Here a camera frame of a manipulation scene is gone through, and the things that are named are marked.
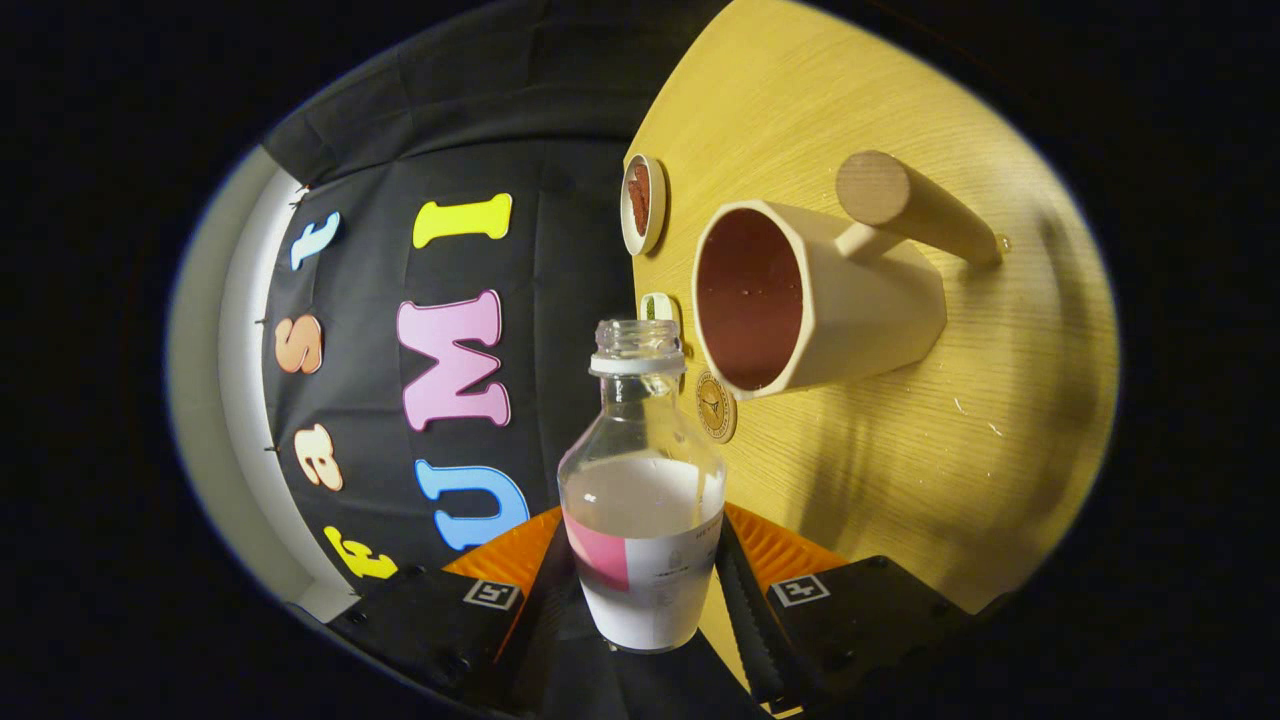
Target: small dish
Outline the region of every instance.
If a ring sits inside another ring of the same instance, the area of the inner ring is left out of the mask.
[[[649,213],[645,218],[644,229],[636,228],[636,213],[631,202],[630,183],[636,178],[636,168],[644,165],[649,174]],[[667,174],[662,169],[662,163],[649,155],[632,155],[627,161],[627,172],[622,174],[622,192],[618,199],[620,215],[622,220],[622,240],[627,243],[627,252],[643,255],[653,250],[662,237],[662,229],[667,222]]]
[[[664,292],[650,292],[640,299],[641,320],[672,320],[676,323],[676,337],[682,337],[684,328],[680,322],[680,307],[676,301]]]

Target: black fabric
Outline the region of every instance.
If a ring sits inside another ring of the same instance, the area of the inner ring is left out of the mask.
[[[556,466],[599,411],[598,380],[588,375],[595,323],[634,315],[628,255],[620,237],[617,182],[625,143],[605,141],[494,142],[417,155],[319,187],[280,243],[264,323],[262,374],[273,442],[303,519],[357,591],[381,580],[357,578],[324,528],[337,527],[397,565],[439,568],[457,557],[433,515],[495,514],[493,496],[448,492],[429,501],[413,464],[490,466],[511,477],[536,515],[558,502]],[[419,209],[429,200],[460,204],[512,196],[506,237],[443,237],[413,249]],[[310,223],[342,215],[321,252],[289,265],[291,241]],[[497,291],[502,338],[467,343],[502,361],[483,379],[502,383],[512,418],[410,427],[404,387],[433,361],[403,347],[399,305],[443,305]],[[324,363],[315,374],[287,374],[274,355],[273,328],[284,318],[316,316]],[[311,484],[293,451],[300,429],[320,423],[334,443],[344,487]]]
[[[325,528],[431,568],[460,552],[434,527],[497,512],[485,492],[425,497],[415,461],[486,466],[515,480],[535,515],[557,502],[559,457],[599,407],[585,372],[593,329],[634,316],[630,256],[617,215],[623,152],[662,82],[723,1],[613,4],[503,1],[424,31],[361,64],[308,100],[264,141],[312,186],[282,238],[264,332],[265,405],[273,446],[316,542],[357,592],[379,582],[342,561]],[[512,196],[506,237],[411,245],[413,220],[439,205]],[[308,224],[340,214],[339,232],[291,268]],[[462,302],[493,290],[495,347],[465,343],[502,366],[471,392],[502,383],[512,419],[404,416],[404,387],[434,360],[402,347],[399,305]],[[287,374],[274,328],[311,314],[324,332],[315,374]],[[311,484],[293,451],[320,424],[346,486]]]
[[[321,184],[396,158],[494,140],[630,140],[724,0],[504,0],[343,76],[262,142]]]

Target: glass bottle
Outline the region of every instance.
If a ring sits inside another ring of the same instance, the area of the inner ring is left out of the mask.
[[[604,320],[600,414],[561,460],[561,507],[596,628],[632,652],[692,638],[719,542],[724,462],[676,410],[671,320]]]

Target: light blue letter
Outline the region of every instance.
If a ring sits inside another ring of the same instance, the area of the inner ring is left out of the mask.
[[[454,518],[443,510],[435,511],[435,529],[453,550],[484,544],[529,520],[529,505],[520,486],[499,470],[483,465],[433,468],[426,460],[415,462],[413,470],[429,500],[439,500],[445,491],[479,489],[498,501],[498,514],[492,518]]]
[[[297,270],[302,266],[302,260],[320,252],[333,241],[333,236],[338,234],[338,220],[340,217],[338,211],[334,210],[329,213],[329,218],[325,219],[324,227],[316,231],[316,224],[311,223],[302,229],[302,237],[293,241],[293,246],[289,247],[289,265]]]

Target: mug handle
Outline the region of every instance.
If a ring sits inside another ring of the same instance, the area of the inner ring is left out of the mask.
[[[910,237],[974,265],[1001,261],[996,236],[951,193],[878,150],[850,155],[836,173],[836,197],[858,220],[836,238],[840,252],[868,263]]]

